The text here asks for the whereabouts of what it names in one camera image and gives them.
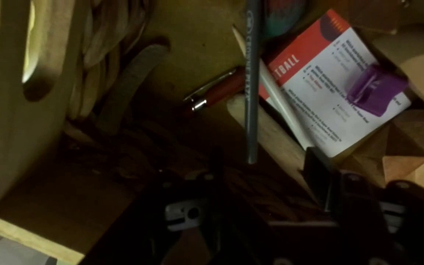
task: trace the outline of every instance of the instruction booklet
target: instruction booklet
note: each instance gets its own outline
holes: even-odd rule
[[[374,64],[377,59],[351,25],[329,11],[268,68],[316,145],[335,158],[411,105],[401,93],[382,117],[374,117],[348,102],[352,86]],[[266,90],[260,93],[273,105]]]

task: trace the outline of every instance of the metal rod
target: metal rod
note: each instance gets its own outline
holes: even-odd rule
[[[248,2],[248,40],[246,40],[246,142],[248,164],[258,162],[258,87],[260,87],[260,34],[263,2]]]
[[[233,34],[236,36],[238,43],[245,55],[246,45],[245,45],[243,37],[239,34],[236,28],[233,28]],[[314,139],[311,137],[311,134],[307,133],[305,126],[299,121],[298,114],[292,109],[291,102],[286,99],[282,89],[277,86],[274,77],[268,71],[268,67],[261,59],[260,59],[260,78],[261,78],[263,87],[270,95],[274,106],[280,111],[288,127],[296,136],[304,151],[307,151],[308,148],[313,148],[316,145]]]

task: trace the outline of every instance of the red label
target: red label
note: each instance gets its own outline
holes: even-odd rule
[[[285,83],[288,83],[348,28],[351,28],[351,25],[330,9],[268,65],[277,84],[282,87]],[[268,99],[268,93],[263,86],[260,87],[260,95],[266,101]]]

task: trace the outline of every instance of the red pen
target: red pen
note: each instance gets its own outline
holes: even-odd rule
[[[183,101],[179,108],[179,118],[189,120],[205,108],[211,108],[224,99],[229,99],[245,89],[245,68],[238,67],[214,81],[198,89],[192,96]]]

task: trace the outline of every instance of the wooden surface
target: wooden surface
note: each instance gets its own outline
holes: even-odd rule
[[[424,109],[410,109],[391,123],[388,155],[424,156]]]
[[[386,183],[391,183],[394,180],[404,180],[408,174],[416,171],[423,164],[423,156],[385,156],[385,180]]]
[[[307,27],[329,9],[338,11],[357,30],[372,33],[395,33],[401,18],[400,0],[308,0],[305,20],[298,28]]]
[[[385,187],[382,158],[388,154],[391,130],[383,128],[372,134],[338,162],[341,170],[363,174],[370,183]]]
[[[424,0],[410,0],[410,6],[402,11],[401,25],[424,25]]]
[[[173,142],[161,126],[142,123],[136,128],[111,143],[117,152],[93,140],[64,140],[54,161],[0,202],[0,234],[79,264],[155,179],[158,165],[180,176],[207,165],[201,154]]]
[[[401,67],[408,59],[424,55],[424,25],[402,27],[397,36],[377,39],[373,45]]]

